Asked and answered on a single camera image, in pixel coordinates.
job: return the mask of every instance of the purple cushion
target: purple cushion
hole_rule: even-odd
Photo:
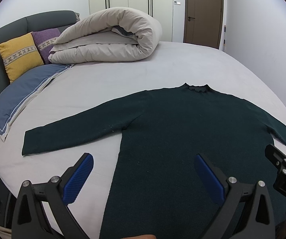
[[[48,60],[48,57],[50,50],[54,46],[56,38],[61,34],[59,29],[50,28],[42,31],[32,32],[31,34],[44,63],[50,64],[51,62]]]

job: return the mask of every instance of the blue pillow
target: blue pillow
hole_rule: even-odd
[[[42,65],[17,78],[0,94],[0,136],[5,141],[10,127],[20,112],[45,86],[71,65]]]

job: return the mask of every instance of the long sleeve shirt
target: long sleeve shirt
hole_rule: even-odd
[[[240,182],[263,180],[275,222],[284,220],[286,198],[273,189],[276,169],[264,151],[272,134],[286,145],[286,126],[208,85],[142,91],[34,128],[25,133],[22,155],[81,145],[116,130],[122,141],[100,238],[197,238],[218,209],[194,170],[198,153]]]

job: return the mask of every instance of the folded quilt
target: folded quilt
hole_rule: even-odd
[[[49,60],[55,64],[137,61],[151,55],[162,27],[150,15],[126,7],[91,14],[56,39]]]

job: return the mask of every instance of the yellow pillow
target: yellow pillow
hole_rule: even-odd
[[[26,71],[44,64],[31,33],[1,43],[0,54],[10,83]]]

